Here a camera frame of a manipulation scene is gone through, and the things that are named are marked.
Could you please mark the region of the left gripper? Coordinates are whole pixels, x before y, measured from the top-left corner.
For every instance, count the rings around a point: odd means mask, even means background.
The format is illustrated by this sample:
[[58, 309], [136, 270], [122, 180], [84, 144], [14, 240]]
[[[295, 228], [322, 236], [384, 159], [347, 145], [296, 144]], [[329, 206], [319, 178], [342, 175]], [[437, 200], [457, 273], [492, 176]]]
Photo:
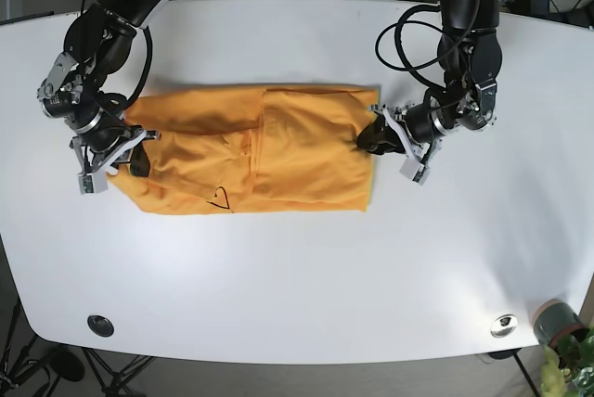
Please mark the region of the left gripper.
[[459, 83], [449, 88], [433, 84], [416, 106], [372, 105], [369, 110], [375, 120], [358, 135], [357, 147], [377, 156], [404, 154], [399, 172], [423, 185], [445, 136], [460, 127], [481, 131], [495, 122], [496, 95], [496, 82], [475, 83], [469, 88]]

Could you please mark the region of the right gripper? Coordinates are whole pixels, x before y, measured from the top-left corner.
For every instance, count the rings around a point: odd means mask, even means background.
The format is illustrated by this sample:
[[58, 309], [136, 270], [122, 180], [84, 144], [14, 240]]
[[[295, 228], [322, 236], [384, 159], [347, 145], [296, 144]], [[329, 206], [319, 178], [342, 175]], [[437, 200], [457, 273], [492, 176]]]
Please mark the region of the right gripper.
[[143, 144], [161, 139], [147, 131], [140, 142], [140, 127], [124, 121], [130, 106], [126, 96], [103, 91], [57, 91], [42, 95], [42, 110], [50, 118], [62, 119], [74, 132], [71, 148], [81, 166], [78, 183], [83, 195], [108, 188], [107, 169], [126, 165], [134, 177], [146, 178], [150, 161]]

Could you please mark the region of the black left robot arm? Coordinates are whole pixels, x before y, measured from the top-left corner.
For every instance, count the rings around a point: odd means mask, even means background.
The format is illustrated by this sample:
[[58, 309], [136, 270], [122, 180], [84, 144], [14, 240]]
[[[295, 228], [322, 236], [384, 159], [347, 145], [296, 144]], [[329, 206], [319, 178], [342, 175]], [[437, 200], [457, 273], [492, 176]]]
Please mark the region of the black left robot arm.
[[[414, 65], [406, 56], [403, 32], [419, 13], [440, 15], [441, 38], [436, 57]], [[445, 136], [458, 128], [477, 132], [492, 125], [502, 64], [498, 25], [498, 0], [438, 0], [409, 8], [386, 27], [401, 61], [396, 71], [410, 74], [426, 91], [417, 105], [372, 106], [376, 119], [359, 134], [358, 147], [373, 155], [405, 155], [401, 174], [423, 184]]]

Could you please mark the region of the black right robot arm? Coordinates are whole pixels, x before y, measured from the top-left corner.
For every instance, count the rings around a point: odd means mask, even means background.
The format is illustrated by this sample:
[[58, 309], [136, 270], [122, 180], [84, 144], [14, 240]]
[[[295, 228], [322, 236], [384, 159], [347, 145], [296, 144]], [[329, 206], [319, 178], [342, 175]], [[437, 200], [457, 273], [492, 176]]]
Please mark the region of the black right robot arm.
[[[160, 134], [126, 123], [124, 113], [139, 99], [149, 76], [149, 22], [169, 1], [95, 0], [82, 5], [62, 52], [37, 90], [45, 116], [62, 119], [74, 133], [70, 147], [81, 166], [78, 182], [84, 194], [105, 191], [110, 168], [125, 165], [136, 177], [149, 175], [143, 144]], [[145, 38], [146, 58], [135, 90], [130, 96], [104, 92], [103, 84], [123, 67], [138, 34]]]

